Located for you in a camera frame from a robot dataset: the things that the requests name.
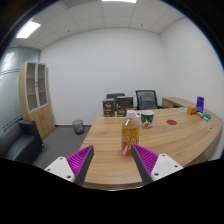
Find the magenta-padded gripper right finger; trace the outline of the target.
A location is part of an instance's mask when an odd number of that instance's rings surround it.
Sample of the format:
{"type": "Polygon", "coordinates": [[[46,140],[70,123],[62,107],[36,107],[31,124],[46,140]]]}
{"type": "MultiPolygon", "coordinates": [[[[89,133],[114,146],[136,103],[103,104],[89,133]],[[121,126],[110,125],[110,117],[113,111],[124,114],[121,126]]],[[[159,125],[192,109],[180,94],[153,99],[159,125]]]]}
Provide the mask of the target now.
{"type": "Polygon", "coordinates": [[[131,145],[131,154],[144,185],[148,185],[182,169],[182,166],[166,153],[157,155],[139,145],[131,145]]]}

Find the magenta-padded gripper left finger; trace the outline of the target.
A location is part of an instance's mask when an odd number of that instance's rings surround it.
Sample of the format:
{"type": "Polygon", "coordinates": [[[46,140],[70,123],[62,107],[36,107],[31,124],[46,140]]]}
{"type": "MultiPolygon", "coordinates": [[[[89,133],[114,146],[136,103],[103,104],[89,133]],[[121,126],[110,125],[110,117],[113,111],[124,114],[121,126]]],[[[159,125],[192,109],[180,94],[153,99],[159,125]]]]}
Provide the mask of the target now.
{"type": "Polygon", "coordinates": [[[45,171],[82,186],[93,156],[94,147],[90,145],[69,157],[58,157],[45,171]]]}

